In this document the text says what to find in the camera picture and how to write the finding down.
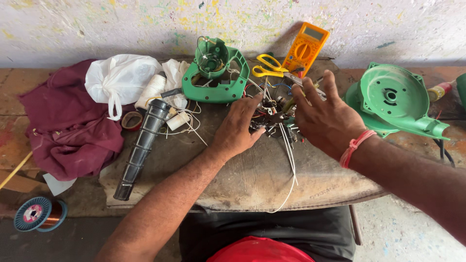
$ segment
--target yellow multimeter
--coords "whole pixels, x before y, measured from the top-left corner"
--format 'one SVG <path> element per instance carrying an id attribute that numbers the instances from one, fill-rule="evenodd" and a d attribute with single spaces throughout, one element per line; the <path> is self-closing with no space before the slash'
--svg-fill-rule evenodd
<path id="1" fill-rule="evenodd" d="M 304 22 L 281 66 L 295 76 L 298 72 L 293 70 L 305 68 L 302 72 L 305 76 L 329 35 L 329 31 Z"/>

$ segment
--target white wall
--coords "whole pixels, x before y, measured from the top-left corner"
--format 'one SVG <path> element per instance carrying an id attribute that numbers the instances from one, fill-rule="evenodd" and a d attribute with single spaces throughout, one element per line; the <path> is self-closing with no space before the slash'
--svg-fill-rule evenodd
<path id="1" fill-rule="evenodd" d="M 192 57 L 199 35 L 248 57 L 285 56 L 302 21 L 330 31 L 320 55 L 341 68 L 466 65 L 466 0 L 0 0 L 0 8 L 0 67 Z"/>

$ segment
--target copper wire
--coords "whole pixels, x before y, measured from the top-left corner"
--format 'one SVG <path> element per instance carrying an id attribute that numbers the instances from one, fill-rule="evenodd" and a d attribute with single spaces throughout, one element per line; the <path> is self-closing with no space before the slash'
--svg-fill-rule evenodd
<path id="1" fill-rule="evenodd" d="M 60 203 L 57 201 L 52 202 L 52 211 L 50 212 L 50 216 L 48 216 L 39 228 L 47 229 L 53 227 L 60 220 L 62 213 L 63 209 Z"/>

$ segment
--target white capacitor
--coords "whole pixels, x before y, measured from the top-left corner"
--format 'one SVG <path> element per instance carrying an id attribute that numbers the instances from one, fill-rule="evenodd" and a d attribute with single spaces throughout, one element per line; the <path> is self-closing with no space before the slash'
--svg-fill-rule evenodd
<path id="1" fill-rule="evenodd" d="M 188 123 L 189 121 L 190 121 L 190 118 L 188 114 L 186 114 L 185 111 L 182 111 L 181 113 L 177 114 L 176 116 L 168 120 L 167 125 L 168 127 L 170 127 L 172 131 L 174 131 L 175 129 Z"/>
<path id="2" fill-rule="evenodd" d="M 165 73 L 163 71 L 154 75 L 147 84 L 147 87 L 144 89 L 139 99 L 137 100 L 136 104 L 134 104 L 134 107 L 136 107 L 136 109 L 147 109 L 147 100 L 151 97 L 159 97 L 160 93 L 163 93 L 166 83 L 167 78 L 165 77 Z"/>

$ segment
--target scissors handle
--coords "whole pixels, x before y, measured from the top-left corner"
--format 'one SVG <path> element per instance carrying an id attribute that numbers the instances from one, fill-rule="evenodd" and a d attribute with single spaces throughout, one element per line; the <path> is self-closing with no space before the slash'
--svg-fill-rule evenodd
<path id="1" fill-rule="evenodd" d="M 283 72 L 273 72 L 273 71 L 265 70 L 262 66 L 254 66 L 252 70 L 252 74 L 255 77 L 263 77 L 263 76 L 283 77 Z"/>
<path id="2" fill-rule="evenodd" d="M 274 66 L 274 65 L 272 65 L 271 63 L 265 61 L 264 57 L 271 59 L 271 60 L 274 61 L 278 66 Z M 259 60 L 260 62 L 262 62 L 263 64 L 265 64 L 266 66 L 268 66 L 270 69 L 272 69 L 272 70 L 275 71 L 275 72 L 282 72 L 282 73 L 288 72 L 288 69 L 281 67 L 280 63 L 279 63 L 273 56 L 271 56 L 271 55 L 261 54 L 261 55 L 258 55 L 258 56 L 256 57 L 256 59 Z"/>

